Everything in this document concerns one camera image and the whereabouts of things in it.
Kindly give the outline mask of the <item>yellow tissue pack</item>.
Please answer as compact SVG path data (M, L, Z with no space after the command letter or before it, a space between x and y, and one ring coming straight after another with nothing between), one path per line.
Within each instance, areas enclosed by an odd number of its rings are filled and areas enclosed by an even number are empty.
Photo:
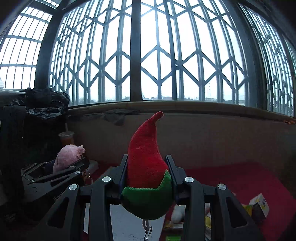
M259 193L248 204L243 204L242 206L256 224L263 223L270 211L269 205L262 193Z

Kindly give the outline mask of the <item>pink fluffy plush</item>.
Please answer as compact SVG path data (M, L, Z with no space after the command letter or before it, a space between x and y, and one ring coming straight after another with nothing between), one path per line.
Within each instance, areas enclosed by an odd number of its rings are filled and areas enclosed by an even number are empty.
M85 153L83 146L74 144L66 145L57 154L55 163L53 164L53 173L57 173L71 166L73 163L80 160Z

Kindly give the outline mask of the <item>red green elf hat plush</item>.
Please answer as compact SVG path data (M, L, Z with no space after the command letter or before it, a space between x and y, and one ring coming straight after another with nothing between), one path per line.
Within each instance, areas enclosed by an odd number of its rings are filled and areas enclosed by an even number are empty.
M122 205L141 219L155 220L162 217L173 202L169 167L157 143L156 122L163 115L159 111L146 120L133 134L128 146Z

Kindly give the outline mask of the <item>orange drink cup with straw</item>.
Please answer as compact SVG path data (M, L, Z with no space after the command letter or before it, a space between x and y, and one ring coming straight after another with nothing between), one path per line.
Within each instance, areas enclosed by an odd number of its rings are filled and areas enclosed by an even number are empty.
M65 131L59 133L58 136L63 146L74 144L74 132L69 130L67 123L65 123Z

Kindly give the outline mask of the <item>white storage tray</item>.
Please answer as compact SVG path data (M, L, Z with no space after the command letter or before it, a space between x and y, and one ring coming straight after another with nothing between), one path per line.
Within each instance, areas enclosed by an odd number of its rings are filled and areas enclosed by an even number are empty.
M110 205L110 217L113 240L144 240L145 229L142 220L128 212L122 205ZM159 240L165 222L165 215L156 220L150 220L152 233L149 240Z

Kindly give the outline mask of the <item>black plastic bag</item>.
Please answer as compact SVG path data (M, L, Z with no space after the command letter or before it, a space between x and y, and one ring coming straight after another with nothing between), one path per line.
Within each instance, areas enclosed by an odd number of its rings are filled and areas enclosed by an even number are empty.
M69 94L63 91L54 91L52 88L27 88L21 90L10 105L26 107L29 116L41 120L63 118L68 111L70 103Z

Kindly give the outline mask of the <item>grey cloth on sill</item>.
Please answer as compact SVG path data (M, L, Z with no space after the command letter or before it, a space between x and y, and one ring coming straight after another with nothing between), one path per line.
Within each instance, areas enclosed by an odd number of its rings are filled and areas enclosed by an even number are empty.
M140 114L139 110L116 108L116 109L104 111L102 113L99 113L98 115L104 121L112 123L116 126L122 126L125 123L125 117L127 115L138 115L138 114Z

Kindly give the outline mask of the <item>window metal grille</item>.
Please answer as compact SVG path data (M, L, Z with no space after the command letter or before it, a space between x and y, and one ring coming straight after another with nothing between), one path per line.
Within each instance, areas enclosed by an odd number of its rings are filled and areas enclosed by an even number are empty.
M267 1L21 1L1 24L1 89L26 88L295 116L295 38Z

